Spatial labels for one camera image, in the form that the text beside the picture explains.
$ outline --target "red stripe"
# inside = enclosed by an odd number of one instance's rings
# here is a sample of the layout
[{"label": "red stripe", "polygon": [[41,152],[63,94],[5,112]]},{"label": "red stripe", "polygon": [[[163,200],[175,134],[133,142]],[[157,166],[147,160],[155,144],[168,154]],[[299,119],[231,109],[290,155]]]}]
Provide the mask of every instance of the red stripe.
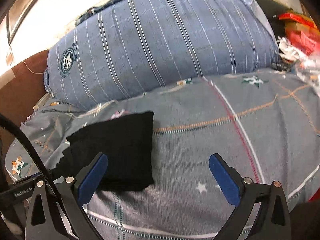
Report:
[{"label": "red stripe", "polygon": [[218,96],[218,98],[220,99],[224,109],[226,110],[228,116],[230,117],[235,129],[236,129],[236,132],[238,133],[239,137],[240,137],[240,140],[242,142],[242,145],[244,147],[244,150],[246,151],[247,153],[247,156],[249,158],[249,161],[250,161],[250,165],[251,165],[251,168],[252,168],[252,171],[253,171],[253,174],[254,174],[254,178],[256,179],[256,183],[260,183],[260,179],[259,179],[259,176],[258,176],[258,173],[257,173],[257,169],[255,167],[255,164],[254,164],[254,161],[253,161],[253,158],[250,154],[250,150],[247,146],[247,144],[245,143],[245,140],[244,140],[244,137],[238,127],[238,125],[236,124],[236,121],[235,121],[235,118],[232,116],[227,104],[225,103],[225,101],[223,100],[223,98],[221,97],[220,93],[216,90],[216,88],[210,84],[210,82],[208,82],[208,84],[212,87],[213,91],[216,93],[216,95]]}]

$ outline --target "blue gripper pad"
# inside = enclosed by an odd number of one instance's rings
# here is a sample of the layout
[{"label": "blue gripper pad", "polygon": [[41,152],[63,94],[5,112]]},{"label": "blue gripper pad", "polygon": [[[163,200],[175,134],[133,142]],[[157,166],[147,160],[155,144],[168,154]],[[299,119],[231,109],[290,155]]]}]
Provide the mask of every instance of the blue gripper pad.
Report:
[{"label": "blue gripper pad", "polygon": [[228,203],[237,207],[240,203],[239,187],[214,155],[209,158],[209,168]]},{"label": "blue gripper pad", "polygon": [[108,157],[102,154],[78,187],[79,206],[89,203],[108,167]]}]

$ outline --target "red plastic bag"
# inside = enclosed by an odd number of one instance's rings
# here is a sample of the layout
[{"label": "red plastic bag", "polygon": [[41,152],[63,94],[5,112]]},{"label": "red plastic bag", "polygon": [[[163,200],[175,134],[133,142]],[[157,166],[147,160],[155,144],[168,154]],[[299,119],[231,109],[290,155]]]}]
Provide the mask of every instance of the red plastic bag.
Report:
[{"label": "red plastic bag", "polygon": [[302,31],[286,31],[286,36],[293,46],[306,55],[320,51],[320,36]]}]

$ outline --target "pillow logo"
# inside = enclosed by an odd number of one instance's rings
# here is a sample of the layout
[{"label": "pillow logo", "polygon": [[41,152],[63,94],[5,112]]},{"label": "pillow logo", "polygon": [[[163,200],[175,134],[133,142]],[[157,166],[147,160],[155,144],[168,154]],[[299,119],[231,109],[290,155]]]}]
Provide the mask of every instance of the pillow logo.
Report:
[{"label": "pillow logo", "polygon": [[22,168],[26,167],[29,163],[25,163],[22,161],[22,157],[18,157],[16,161],[12,161],[12,175],[18,174],[20,178],[22,178],[20,171]]},{"label": "pillow logo", "polygon": [[77,47],[73,43],[72,47],[66,49],[60,61],[60,75],[64,78],[70,73],[73,63],[77,60]]}]

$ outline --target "black cable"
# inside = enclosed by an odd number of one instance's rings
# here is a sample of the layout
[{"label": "black cable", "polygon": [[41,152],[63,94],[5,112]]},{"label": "black cable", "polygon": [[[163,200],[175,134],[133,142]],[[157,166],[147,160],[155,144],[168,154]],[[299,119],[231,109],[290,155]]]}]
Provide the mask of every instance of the black cable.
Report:
[{"label": "black cable", "polygon": [[39,172],[41,173],[44,181],[52,190],[52,193],[56,197],[56,200],[60,204],[60,207],[63,209],[60,193],[57,187],[55,186],[52,178],[50,177],[49,172],[47,171],[46,167],[42,163],[39,155],[37,154],[36,150],[32,146],[29,139],[26,137],[26,135],[20,130],[18,126],[16,126],[12,121],[10,121],[8,118],[3,116],[2,114],[0,114],[0,126],[5,130],[7,130],[12,135],[14,135],[17,138],[17,140],[22,144],[22,146],[26,149],[32,161],[34,162]]}]

